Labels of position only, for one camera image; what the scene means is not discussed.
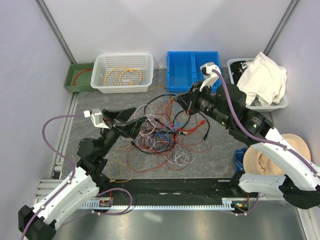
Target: white cloth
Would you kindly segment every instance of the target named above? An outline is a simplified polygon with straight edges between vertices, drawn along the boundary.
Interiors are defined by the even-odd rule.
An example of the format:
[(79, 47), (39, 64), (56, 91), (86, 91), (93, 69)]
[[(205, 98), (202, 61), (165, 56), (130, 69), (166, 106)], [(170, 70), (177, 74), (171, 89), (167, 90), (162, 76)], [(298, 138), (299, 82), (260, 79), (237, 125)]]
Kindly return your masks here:
[(246, 105), (258, 97), (262, 106), (279, 104), (286, 91), (287, 70), (260, 52), (240, 77), (237, 86), (246, 93)]

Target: white plastic basket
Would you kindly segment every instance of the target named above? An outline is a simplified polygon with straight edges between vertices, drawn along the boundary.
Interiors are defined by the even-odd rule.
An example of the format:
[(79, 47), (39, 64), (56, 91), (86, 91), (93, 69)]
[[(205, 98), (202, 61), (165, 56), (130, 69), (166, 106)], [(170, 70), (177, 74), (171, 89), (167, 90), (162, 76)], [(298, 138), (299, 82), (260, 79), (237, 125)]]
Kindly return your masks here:
[[(230, 65), (233, 64), (234, 62), (238, 62), (238, 61), (253, 61), (253, 60), (254, 60), (254, 58), (234, 58), (234, 59), (230, 59), (227, 62), (230, 81), (231, 81), (232, 84), (235, 84), (235, 81), (234, 81), (234, 78), (232, 76), (232, 71), (231, 71)], [(273, 110), (276, 110), (276, 109), (284, 109), (287, 106), (288, 106), (288, 99), (287, 99), (286, 95), (284, 95), (283, 98), (280, 100), (278, 105), (246, 106), (246, 108), (251, 109), (251, 110), (255, 110), (257, 112), (272, 112)]]
[[(130, 72), (125, 68), (119, 68), (109, 74), (106, 80), (107, 84), (105, 84), (106, 75), (118, 67), (139, 70), (142, 74), (141, 82), (138, 71)], [(104, 94), (141, 93), (148, 90), (153, 76), (154, 58), (151, 54), (102, 54), (94, 62), (90, 84), (91, 87)]]

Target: beige hat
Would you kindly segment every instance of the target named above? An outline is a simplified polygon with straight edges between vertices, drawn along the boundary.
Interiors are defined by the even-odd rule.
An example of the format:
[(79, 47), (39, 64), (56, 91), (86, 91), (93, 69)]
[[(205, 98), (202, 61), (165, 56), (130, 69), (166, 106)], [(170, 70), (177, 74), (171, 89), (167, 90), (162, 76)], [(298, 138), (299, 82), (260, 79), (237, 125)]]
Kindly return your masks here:
[[(292, 147), (302, 156), (311, 161), (310, 150), (305, 141), (294, 134), (281, 135)], [(261, 175), (280, 175), (284, 174), (276, 164), (261, 152), (249, 147), (243, 157), (243, 167), (246, 173)]]

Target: green plastic bin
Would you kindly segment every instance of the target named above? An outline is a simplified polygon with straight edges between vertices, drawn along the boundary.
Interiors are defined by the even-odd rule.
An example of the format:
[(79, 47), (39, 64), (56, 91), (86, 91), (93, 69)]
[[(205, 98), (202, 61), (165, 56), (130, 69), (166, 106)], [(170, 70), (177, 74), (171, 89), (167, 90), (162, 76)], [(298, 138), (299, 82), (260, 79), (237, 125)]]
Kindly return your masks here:
[(65, 88), (71, 93), (98, 91), (98, 89), (92, 88), (90, 85), (92, 71), (81, 73), (76, 79), (75, 86), (73, 86), (73, 82), (78, 73), (85, 69), (93, 68), (94, 63), (71, 64), (64, 81)]

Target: blue bin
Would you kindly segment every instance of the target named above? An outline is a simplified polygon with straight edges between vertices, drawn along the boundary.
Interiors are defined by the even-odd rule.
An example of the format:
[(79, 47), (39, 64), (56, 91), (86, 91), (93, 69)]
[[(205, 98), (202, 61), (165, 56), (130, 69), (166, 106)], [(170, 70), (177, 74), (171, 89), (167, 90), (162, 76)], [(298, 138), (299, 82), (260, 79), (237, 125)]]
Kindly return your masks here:
[[(170, 92), (187, 92), (193, 83), (203, 81), (200, 66), (214, 62), (220, 69), (217, 51), (169, 51), (167, 55), (167, 90)], [(221, 85), (218, 79), (212, 86), (216, 92)]]

